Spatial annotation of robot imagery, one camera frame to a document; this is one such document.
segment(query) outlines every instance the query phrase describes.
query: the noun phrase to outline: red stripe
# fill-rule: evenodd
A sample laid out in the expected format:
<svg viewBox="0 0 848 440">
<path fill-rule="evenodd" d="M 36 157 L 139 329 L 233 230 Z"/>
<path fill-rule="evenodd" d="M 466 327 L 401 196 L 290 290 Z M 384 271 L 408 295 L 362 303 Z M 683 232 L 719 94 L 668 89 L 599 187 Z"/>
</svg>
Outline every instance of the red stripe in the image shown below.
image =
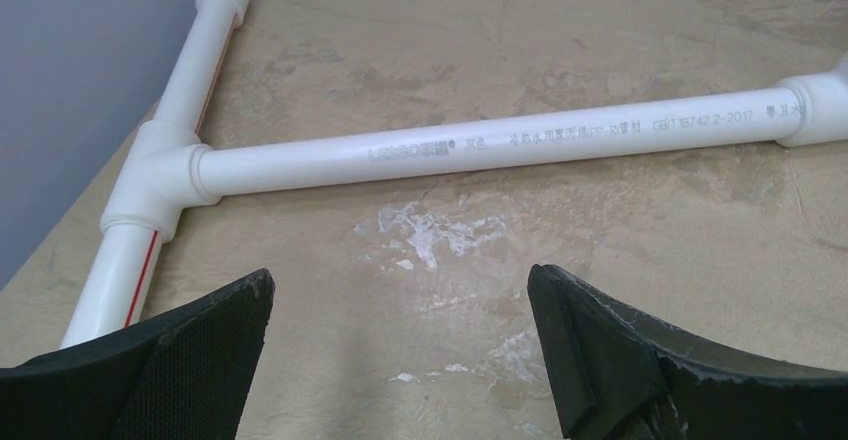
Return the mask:
<svg viewBox="0 0 848 440">
<path fill-rule="evenodd" d="M 215 88 L 215 82 L 218 80 L 218 74 L 221 73 L 221 65 L 224 63 L 224 56 L 227 54 L 227 47 L 230 44 L 230 39 L 233 36 L 233 29 L 238 21 L 238 15 L 233 15 L 233 21 L 230 24 L 230 31 L 227 32 L 227 38 L 224 40 L 224 48 L 221 49 L 221 56 L 218 57 L 218 65 L 215 66 L 215 73 L 212 75 L 212 83 L 209 85 L 209 90 L 206 91 L 206 99 L 203 101 L 203 109 L 200 111 L 200 117 L 197 123 L 194 124 L 194 133 L 200 133 L 200 127 L 203 126 L 203 120 L 206 118 L 206 108 L 209 106 L 209 100 L 212 98 L 212 89 Z"/>
<path fill-rule="evenodd" d="M 130 311 L 127 313 L 127 321 L 124 322 L 124 327 L 129 327 L 132 321 L 132 314 L 138 305 L 138 296 L 141 294 L 141 286 L 144 285 L 144 277 L 147 275 L 147 268 L 150 267 L 150 258 L 153 257 L 153 249 L 156 248 L 156 239 L 159 237 L 159 231 L 153 231 L 153 238 L 150 239 L 150 246 L 147 247 L 147 256 L 144 258 L 144 266 L 141 267 L 141 275 L 138 276 L 138 282 L 135 284 L 135 294 L 133 302 L 130 304 Z"/>
</svg>

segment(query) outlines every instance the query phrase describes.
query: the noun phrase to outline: black plastic jaw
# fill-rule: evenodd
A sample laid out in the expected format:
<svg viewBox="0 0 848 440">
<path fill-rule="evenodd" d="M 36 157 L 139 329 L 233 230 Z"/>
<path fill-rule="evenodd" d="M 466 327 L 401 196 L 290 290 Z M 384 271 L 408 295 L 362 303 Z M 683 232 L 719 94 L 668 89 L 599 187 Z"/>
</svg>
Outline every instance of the black plastic jaw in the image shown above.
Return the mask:
<svg viewBox="0 0 848 440">
<path fill-rule="evenodd" d="M 848 438 L 848 373 L 711 342 L 557 266 L 527 292 L 563 438 Z"/>
<path fill-rule="evenodd" d="M 128 328 L 0 368 L 0 439 L 235 438 L 274 289 L 257 270 Z"/>
</svg>

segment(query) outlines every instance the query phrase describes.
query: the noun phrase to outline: mottled floor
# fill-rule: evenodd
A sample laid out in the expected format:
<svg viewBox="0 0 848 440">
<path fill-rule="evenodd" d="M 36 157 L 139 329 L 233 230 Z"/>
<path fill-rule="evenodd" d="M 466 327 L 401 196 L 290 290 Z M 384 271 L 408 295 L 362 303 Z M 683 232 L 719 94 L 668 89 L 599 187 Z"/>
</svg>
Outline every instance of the mottled floor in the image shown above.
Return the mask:
<svg viewBox="0 0 848 440">
<path fill-rule="evenodd" d="M 771 86 L 848 50 L 848 0 L 254 0 L 218 148 Z M 0 294 L 0 364 L 55 349 L 118 153 Z M 751 352 L 848 369 L 848 144 L 772 144 L 227 198 L 149 316 L 278 287 L 245 439 L 557 438 L 525 282 L 559 264 Z"/>
</svg>

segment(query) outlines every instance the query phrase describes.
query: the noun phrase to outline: gray wall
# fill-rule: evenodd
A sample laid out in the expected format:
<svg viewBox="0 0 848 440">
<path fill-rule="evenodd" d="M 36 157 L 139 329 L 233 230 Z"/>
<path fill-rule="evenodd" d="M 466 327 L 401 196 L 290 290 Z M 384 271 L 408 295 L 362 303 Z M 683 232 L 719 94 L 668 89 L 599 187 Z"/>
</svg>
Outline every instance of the gray wall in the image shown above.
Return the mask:
<svg viewBox="0 0 848 440">
<path fill-rule="evenodd" d="M 194 0 L 0 0 L 0 288 L 165 88 Z"/>
</svg>

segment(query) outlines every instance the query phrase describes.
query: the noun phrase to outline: ppr pipe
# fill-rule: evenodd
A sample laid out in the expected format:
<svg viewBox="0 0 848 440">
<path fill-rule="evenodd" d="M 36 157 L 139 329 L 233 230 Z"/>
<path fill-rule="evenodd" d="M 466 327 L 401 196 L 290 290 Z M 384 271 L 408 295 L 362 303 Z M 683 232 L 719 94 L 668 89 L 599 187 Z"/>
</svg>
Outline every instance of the ppr pipe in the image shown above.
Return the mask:
<svg viewBox="0 0 848 440">
<path fill-rule="evenodd" d="M 104 238 L 62 342 L 138 319 L 182 211 L 224 195 L 776 141 L 848 139 L 848 55 L 771 88 L 214 151 L 197 130 L 249 0 L 198 14 L 152 120 L 139 129 L 101 218 Z"/>
</svg>

